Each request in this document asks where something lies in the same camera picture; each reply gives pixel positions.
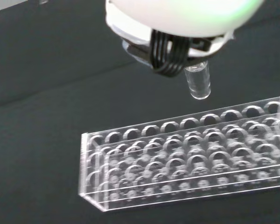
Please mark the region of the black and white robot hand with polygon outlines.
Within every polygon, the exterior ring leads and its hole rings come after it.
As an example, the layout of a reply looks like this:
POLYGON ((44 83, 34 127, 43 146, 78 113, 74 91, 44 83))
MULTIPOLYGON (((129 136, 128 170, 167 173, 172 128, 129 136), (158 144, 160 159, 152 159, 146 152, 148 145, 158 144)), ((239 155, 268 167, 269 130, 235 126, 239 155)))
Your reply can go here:
POLYGON ((105 21, 137 61, 175 77, 215 55, 261 0, 107 0, 105 21))

